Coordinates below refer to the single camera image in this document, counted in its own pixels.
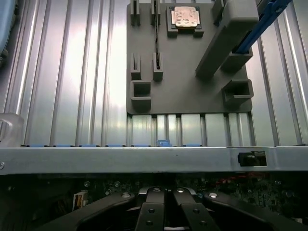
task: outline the gray plastic tray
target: gray plastic tray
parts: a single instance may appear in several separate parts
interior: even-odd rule
[[[127,112],[140,114],[189,114],[189,113],[230,113],[249,112],[251,100],[230,110],[223,103],[221,89],[233,79],[247,79],[246,68],[235,74],[218,70],[214,77],[204,81],[195,77],[195,70],[204,55],[217,27],[213,25],[211,9],[213,4],[160,4],[161,19],[158,32],[159,50],[162,53],[163,80],[153,81],[153,53],[155,33],[151,25],[151,4],[140,4],[140,26],[132,26],[130,5],[127,7]],[[198,6],[201,26],[205,30],[201,38],[192,34],[178,34],[177,38],[167,37],[166,9],[173,6]],[[140,113],[133,108],[132,77],[130,71],[131,54],[139,54],[141,59],[141,80],[151,82],[151,109]]]

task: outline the silver metal bar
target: silver metal bar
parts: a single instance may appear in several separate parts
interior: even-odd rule
[[[274,24],[263,33],[261,41],[265,55],[264,64],[266,65],[264,80],[269,90],[269,100],[272,101],[273,105],[272,116],[274,118],[272,118],[272,123],[275,123],[275,129],[278,133],[279,143],[276,143],[276,145],[295,145],[297,140],[294,121],[282,61],[279,58],[277,59],[277,54],[280,53]]]
[[[302,52],[306,58],[306,62],[308,62],[308,1],[305,0],[294,0],[294,9],[296,12],[296,19],[298,21],[298,28],[301,35],[301,42],[298,45],[302,45]]]
[[[152,117],[149,115],[134,115],[132,118],[132,145],[152,144]]]
[[[92,143],[97,145],[103,145],[103,104],[104,104],[104,93],[105,93],[105,81],[106,81],[106,69],[107,69],[107,58],[108,52],[111,44],[111,31],[112,26],[109,24],[110,17],[110,0],[104,0],[103,5],[101,3],[99,19],[99,44],[94,44],[94,46],[99,46],[99,53],[96,65],[96,92],[94,93],[94,121],[93,121],[93,141]]]
[[[42,41],[44,37],[44,32],[46,29],[44,28],[45,22],[45,15],[47,10],[47,1],[36,1],[35,10],[33,13],[33,24],[31,29],[35,30],[33,38],[29,38],[29,47],[31,48],[31,55],[30,59],[28,60],[28,63],[24,64],[24,74],[26,75],[25,78],[25,88],[20,91],[20,93],[23,93],[23,95],[19,94],[20,97],[20,103],[21,105],[17,106],[15,111],[25,120],[25,124],[23,127],[22,132],[22,139],[23,143],[25,143],[26,139],[26,128],[27,128],[27,122],[29,119],[29,111],[30,111],[30,105],[31,100],[33,97],[32,91],[35,82],[37,81],[38,77],[38,65],[39,65],[39,59],[40,59],[40,48],[42,46]]]
[[[229,125],[232,147],[251,146],[247,113],[229,114]]]
[[[249,118],[247,113],[239,113],[237,115],[239,135],[240,135],[240,146],[249,147],[253,146],[251,142],[251,131]]]
[[[183,145],[202,145],[200,115],[182,115]]]
[[[167,115],[167,138],[171,145],[178,146],[178,130],[176,115]]]
[[[46,19],[48,29],[43,41],[38,70],[40,78],[34,86],[34,98],[30,106],[31,116],[26,134],[26,142],[30,144],[50,144],[56,89],[57,84],[60,84],[58,77],[61,75],[61,53],[66,44],[64,34],[67,31],[64,31],[64,28],[67,4],[67,0],[51,1],[49,17]]]
[[[246,63],[246,70],[254,89],[251,112],[255,142],[257,146],[273,146],[274,138],[257,42],[252,46],[252,50],[254,56]]]
[[[66,43],[65,56],[62,59],[62,77],[58,84],[61,85],[57,90],[57,104],[53,116],[53,144],[71,144],[76,143],[77,115],[79,107],[80,85],[82,81],[82,69],[84,62],[84,50],[76,47],[89,48],[89,40],[86,32],[88,13],[92,11],[89,8],[89,2],[84,0],[72,1],[69,15],[68,35]]]
[[[223,114],[206,114],[206,137],[209,147],[227,146],[226,127]]]
[[[88,24],[87,24],[87,36],[86,36],[86,45],[84,51],[84,60],[83,60],[83,73],[81,81],[81,89],[79,96],[79,106],[78,106],[78,120],[77,120],[77,137],[76,145],[91,144],[101,145],[101,129],[97,129],[95,126],[95,119],[100,124],[101,128],[102,123],[102,99],[103,95],[98,99],[101,101],[100,108],[101,113],[95,115],[95,103],[96,103],[96,89],[97,83],[102,79],[104,81],[104,73],[100,75],[98,79],[98,73],[96,66],[98,65],[99,51],[102,49],[104,55],[106,51],[104,49],[105,43],[107,43],[107,35],[103,35],[105,39],[104,43],[100,43],[101,29],[102,29],[102,8],[103,2],[100,0],[93,1],[93,4],[89,5],[89,15],[88,15]]]
[[[165,140],[166,136],[166,116],[158,115],[157,116],[157,139]]]
[[[299,24],[295,15],[294,5],[291,3],[278,18],[282,49],[285,56],[286,76],[290,81],[292,101],[298,120],[298,130],[301,142],[308,142],[308,72],[302,38],[298,30]]]
[[[110,1],[102,145],[126,144],[126,9],[129,0]]]
[[[266,167],[241,167],[239,152],[264,151]],[[3,148],[0,175],[308,171],[308,147]]]

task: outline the gray plastic bracket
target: gray plastic bracket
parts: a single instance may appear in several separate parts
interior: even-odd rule
[[[151,109],[151,82],[134,80],[130,82],[130,99],[133,108],[142,113]]]
[[[215,0],[212,8],[212,16],[215,25],[218,25],[222,18],[222,12],[225,8],[224,0]]]
[[[130,0],[130,20],[132,26],[135,26],[136,23],[140,26],[139,0]]]
[[[155,82],[160,82],[163,80],[164,74],[164,64],[163,64],[163,54],[158,53],[158,62],[159,62],[159,69],[157,69],[156,64],[156,53],[153,53],[153,80]]]
[[[167,7],[166,9],[166,23],[167,23],[167,36],[169,38],[176,38],[178,36],[178,29],[171,28],[172,19],[171,19],[171,12],[170,9]]]
[[[255,0],[230,0],[222,16],[217,32],[197,66],[198,78],[212,78],[232,49],[259,21]]]
[[[138,53],[130,55],[130,75],[131,80],[141,80],[141,58]]]
[[[151,0],[151,25],[155,25],[155,4],[158,15],[158,24],[160,25],[160,1],[159,0]]]
[[[231,80],[223,89],[223,102],[230,110],[236,110],[254,96],[251,80]]]
[[[238,72],[251,59],[252,56],[253,53],[251,48],[247,54],[234,54],[231,52],[221,65],[220,69],[229,73]]]

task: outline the blue clip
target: blue clip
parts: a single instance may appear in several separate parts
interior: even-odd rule
[[[73,145],[69,145],[69,144],[58,144],[58,145],[54,145],[55,148],[70,148],[73,147]]]
[[[99,147],[99,146],[96,145],[96,144],[84,144],[84,145],[80,145],[80,147],[82,147],[82,148],[96,148],[96,147]]]
[[[236,54],[248,53],[251,46],[263,34],[263,32],[278,18],[292,0],[272,0],[267,4],[264,12],[260,15],[259,23],[242,41]]]
[[[106,147],[108,147],[108,148],[122,148],[122,147],[125,147],[125,146],[120,145],[120,144],[109,144],[109,145],[106,145]]]
[[[196,144],[196,143],[191,143],[191,144],[183,145],[183,147],[201,147],[201,146],[202,146],[202,145]]]
[[[157,146],[158,147],[172,147],[170,140],[158,140]]]
[[[132,147],[135,147],[135,148],[148,148],[148,147],[150,147],[150,145],[137,144],[137,145],[132,145]]]

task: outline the black plastic arm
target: black plastic arm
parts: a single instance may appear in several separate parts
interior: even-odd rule
[[[219,227],[202,203],[195,202],[186,188],[173,191],[177,205],[183,211],[191,231],[219,231]]]
[[[56,220],[53,220],[36,231],[76,231],[80,226],[96,218],[101,219],[112,214],[121,214],[130,207],[135,201],[134,194],[114,193],[101,200],[98,200],[82,209],[75,210]]]
[[[308,231],[307,226],[223,193],[204,194],[203,204],[207,208],[214,210],[215,213],[232,215],[238,221],[244,220],[251,227],[261,223],[262,230]]]

